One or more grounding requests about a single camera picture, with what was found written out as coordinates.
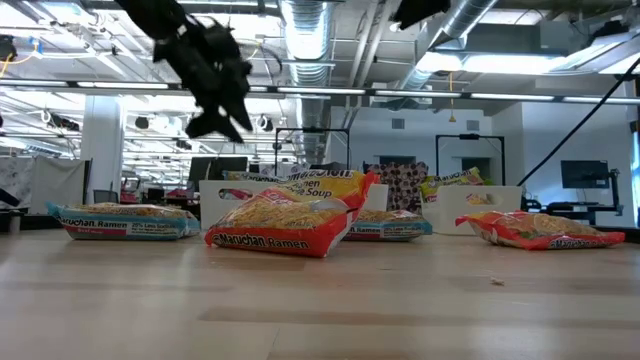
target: desk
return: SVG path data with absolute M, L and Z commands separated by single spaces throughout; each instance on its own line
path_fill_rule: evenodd
M 0 235 L 3 359 L 637 359 L 640 247 L 342 242 L 325 259 Z M 491 285 L 490 277 L 505 281 Z
M 193 214 L 198 220 L 200 220 L 200 198 L 187 198 L 180 196 L 166 196 L 162 198 L 167 205 L 180 206 L 182 210 L 187 210 Z

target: white column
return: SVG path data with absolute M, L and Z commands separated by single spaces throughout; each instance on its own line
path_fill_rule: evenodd
M 93 160 L 88 204 L 94 203 L 93 190 L 111 190 L 120 196 L 125 125 L 126 111 L 120 109 L 117 97 L 87 96 L 80 158 Z

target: silver ventilation duct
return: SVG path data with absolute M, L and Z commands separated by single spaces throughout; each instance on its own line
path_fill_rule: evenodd
M 466 37 L 467 34 L 473 29 L 474 26 L 482 19 L 482 17 L 489 11 L 498 0 L 460 0 L 452 7 L 445 15 L 440 28 L 435 33 L 427 34 L 427 56 L 428 51 L 433 48 L 443 45 L 451 40 L 460 39 Z M 458 47 L 464 48 L 465 42 L 461 41 Z M 422 89 L 424 84 L 429 80 L 432 73 L 429 71 L 420 70 L 418 66 L 414 66 L 404 79 L 398 84 L 399 89 L 418 90 Z
M 314 0 L 282 0 L 282 17 L 289 57 L 295 60 L 327 60 L 333 6 Z M 315 64 L 291 66 L 296 86 L 322 87 L 329 85 L 329 68 Z M 296 118 L 299 127 L 329 127 L 325 100 L 296 99 Z M 302 151 L 309 163 L 320 163 L 324 150 L 318 149 L 326 136 L 303 135 Z

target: ramen package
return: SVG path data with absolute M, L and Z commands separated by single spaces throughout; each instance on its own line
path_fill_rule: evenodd
M 246 171 L 223 171 L 222 177 L 230 181 L 261 181 L 261 182 L 283 182 L 284 179 L 263 175 L 258 173 L 250 173 Z
M 410 241 L 431 234 L 431 224 L 422 216 L 406 210 L 362 210 L 351 225 L 345 240 L 357 241 Z
M 47 204 L 74 239 L 177 240 L 200 233 L 200 222 L 188 211 L 155 205 L 58 206 Z
M 420 185 L 424 201 L 426 203 L 435 202 L 438 188 L 443 185 L 484 185 L 484 180 L 480 177 L 480 170 L 476 167 L 448 176 L 427 176 L 427 180 Z
M 460 217 L 484 240 L 527 250 L 602 248 L 624 242 L 624 233 L 600 232 L 570 219 L 527 212 L 481 212 Z
M 309 170 L 294 174 L 230 211 L 205 235 L 207 245 L 324 257 L 346 235 L 374 174 Z

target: wall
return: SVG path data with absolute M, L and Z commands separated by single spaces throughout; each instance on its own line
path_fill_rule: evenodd
M 624 96 L 624 91 L 614 96 Z M 515 185 L 522 179 L 592 108 L 589 104 L 521 103 L 494 116 L 494 133 L 505 136 L 507 183 Z M 630 172 L 632 136 L 627 111 L 626 106 L 603 106 L 526 182 L 527 192 L 537 196 L 542 204 L 585 200 L 611 204 L 610 190 L 563 189 L 560 171 L 562 160 L 606 160 L 609 169 L 620 171 L 620 202 L 625 209 L 621 217 L 598 213 L 597 223 L 634 226 Z
M 515 185 L 525 175 L 522 132 L 522 103 L 517 103 L 493 117 L 494 135 L 504 136 L 507 185 Z
M 342 126 L 344 108 L 333 107 L 332 127 Z M 449 122 L 450 111 L 434 114 L 431 110 L 400 110 L 362 108 L 351 127 L 352 167 L 362 168 L 362 163 L 378 163 L 378 156 L 415 156 L 429 166 L 435 174 L 435 135 L 459 135 L 469 133 L 467 120 L 480 120 L 480 134 L 491 134 L 491 118 L 481 110 L 456 110 L 457 122 Z M 405 119 L 405 129 L 391 129 L 392 118 Z M 327 157 L 331 161 L 346 162 L 346 146 L 332 135 L 328 142 Z M 440 140 L 440 172 L 460 171 L 460 157 L 489 157 L 500 161 L 499 152 L 486 141 Z

